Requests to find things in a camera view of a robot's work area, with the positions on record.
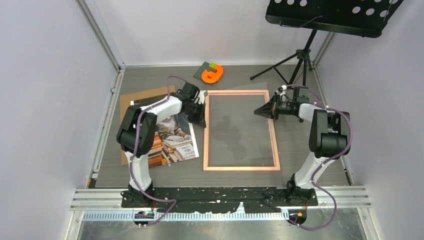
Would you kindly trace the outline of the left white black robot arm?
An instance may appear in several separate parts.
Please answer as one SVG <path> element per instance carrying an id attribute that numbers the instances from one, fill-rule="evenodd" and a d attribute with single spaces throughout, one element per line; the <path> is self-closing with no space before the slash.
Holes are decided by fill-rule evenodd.
<path id="1" fill-rule="evenodd" d="M 186 82 L 177 92 L 169 91 L 161 100 L 150 105 L 131 105 L 120 124 L 116 140 L 124 151 L 130 181 L 128 191 L 141 207 L 148 207 L 156 198 L 151 189 L 148 153 L 154 144 L 156 126 L 167 117 L 183 113 L 189 123 L 205 128 L 205 98 L 207 91 Z"/>

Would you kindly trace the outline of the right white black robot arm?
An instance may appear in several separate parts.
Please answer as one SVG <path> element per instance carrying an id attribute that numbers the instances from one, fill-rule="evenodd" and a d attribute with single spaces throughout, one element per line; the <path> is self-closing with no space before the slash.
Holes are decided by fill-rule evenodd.
<path id="1" fill-rule="evenodd" d="M 253 112 L 272 120 L 288 115 L 311 123 L 310 153 L 286 184 L 284 200 L 289 205 L 300 205 L 315 197 L 317 180 L 329 165 L 349 153 L 353 141 L 350 113 L 323 106 L 319 101 L 311 103 L 311 92 L 298 84 L 282 85 L 266 104 Z"/>

